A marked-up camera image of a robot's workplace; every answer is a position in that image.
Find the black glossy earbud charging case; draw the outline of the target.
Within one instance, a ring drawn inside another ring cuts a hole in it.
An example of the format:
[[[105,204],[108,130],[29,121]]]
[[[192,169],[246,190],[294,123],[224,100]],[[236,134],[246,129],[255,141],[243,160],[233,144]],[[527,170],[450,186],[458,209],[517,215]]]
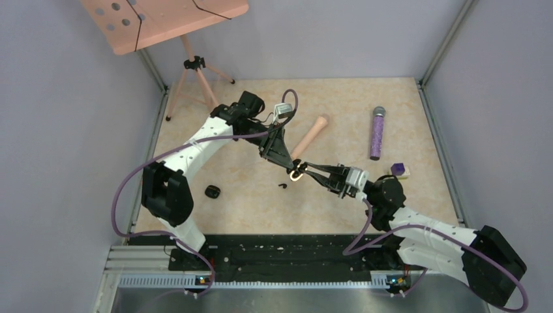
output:
[[[301,171],[301,159],[295,159],[293,161],[293,168],[288,170],[287,173],[291,181],[296,182],[300,180],[303,176],[303,172]]]

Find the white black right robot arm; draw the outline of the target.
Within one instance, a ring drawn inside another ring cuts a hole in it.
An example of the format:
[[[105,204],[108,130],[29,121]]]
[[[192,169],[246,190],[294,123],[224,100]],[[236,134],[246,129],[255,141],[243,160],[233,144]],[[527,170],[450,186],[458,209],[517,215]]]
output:
[[[518,290],[522,304],[517,312],[527,309],[528,294],[520,282],[526,264],[496,228],[454,226],[407,207],[404,189],[395,175],[370,181],[368,172],[360,168],[295,160],[290,177],[299,179],[304,175],[340,198],[349,196],[367,207],[367,221],[343,255],[374,245],[386,246],[382,259],[392,269],[406,264],[438,271],[506,312],[510,311],[508,300]]]

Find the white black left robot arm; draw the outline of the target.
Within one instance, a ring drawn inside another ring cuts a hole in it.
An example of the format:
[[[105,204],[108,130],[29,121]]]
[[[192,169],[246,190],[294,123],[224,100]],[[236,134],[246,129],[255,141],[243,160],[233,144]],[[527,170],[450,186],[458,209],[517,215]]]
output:
[[[191,268],[202,269],[209,261],[209,252],[202,247],[205,235],[191,217],[192,179],[221,147],[240,139],[257,146],[260,156],[268,162],[293,170],[295,165],[284,143],[284,127],[298,106],[286,102],[275,105],[273,122],[263,125],[256,117],[264,109],[264,101],[245,91],[238,102],[217,106],[182,148],[144,167],[142,206],[178,240],[177,245],[185,251],[184,260]]]

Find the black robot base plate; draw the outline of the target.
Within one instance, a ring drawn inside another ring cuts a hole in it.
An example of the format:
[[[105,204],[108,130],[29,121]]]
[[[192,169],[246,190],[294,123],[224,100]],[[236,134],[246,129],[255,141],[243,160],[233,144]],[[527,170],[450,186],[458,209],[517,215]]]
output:
[[[378,271],[405,274],[418,268],[383,246],[343,255],[352,241],[352,235],[208,235],[200,250],[204,259],[175,248],[168,269],[213,268],[219,283],[331,283],[368,282]]]

